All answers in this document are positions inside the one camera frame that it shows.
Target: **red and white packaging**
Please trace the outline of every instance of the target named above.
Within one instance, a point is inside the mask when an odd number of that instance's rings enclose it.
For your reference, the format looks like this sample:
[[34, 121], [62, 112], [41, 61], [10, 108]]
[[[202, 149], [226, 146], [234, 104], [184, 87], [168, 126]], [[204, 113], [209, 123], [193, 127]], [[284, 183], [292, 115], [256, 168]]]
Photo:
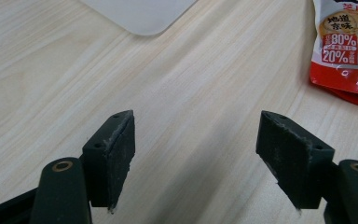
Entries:
[[358, 0], [313, 0], [318, 36], [310, 80], [358, 105]]

